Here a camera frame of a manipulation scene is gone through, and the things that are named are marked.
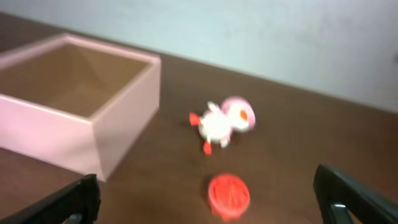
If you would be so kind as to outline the orange round disc toy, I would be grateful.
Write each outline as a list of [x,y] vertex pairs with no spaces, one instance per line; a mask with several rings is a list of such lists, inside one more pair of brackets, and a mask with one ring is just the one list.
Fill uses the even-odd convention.
[[207,187],[207,200],[212,214],[224,222],[239,220],[249,208],[251,196],[243,180],[233,174],[214,176]]

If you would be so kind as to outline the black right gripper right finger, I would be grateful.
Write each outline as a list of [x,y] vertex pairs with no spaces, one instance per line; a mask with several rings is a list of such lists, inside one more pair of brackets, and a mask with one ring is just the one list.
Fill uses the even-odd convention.
[[397,224],[397,204],[334,167],[317,167],[313,189],[324,224],[353,223],[350,213],[361,223]]

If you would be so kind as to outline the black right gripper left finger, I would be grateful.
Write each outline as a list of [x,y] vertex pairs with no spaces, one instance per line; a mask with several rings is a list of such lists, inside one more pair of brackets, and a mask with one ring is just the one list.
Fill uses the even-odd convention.
[[1,219],[1,224],[72,223],[97,221],[101,192],[95,174],[88,174],[38,202]]

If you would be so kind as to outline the white duck toy pink hat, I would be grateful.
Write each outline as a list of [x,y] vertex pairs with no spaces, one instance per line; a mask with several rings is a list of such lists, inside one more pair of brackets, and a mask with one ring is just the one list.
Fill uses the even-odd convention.
[[212,154],[211,145],[219,144],[225,148],[234,132],[245,133],[256,125],[256,115],[251,104],[242,97],[231,96],[218,105],[207,103],[208,109],[200,116],[189,114],[189,122],[198,128],[203,138],[203,152]]

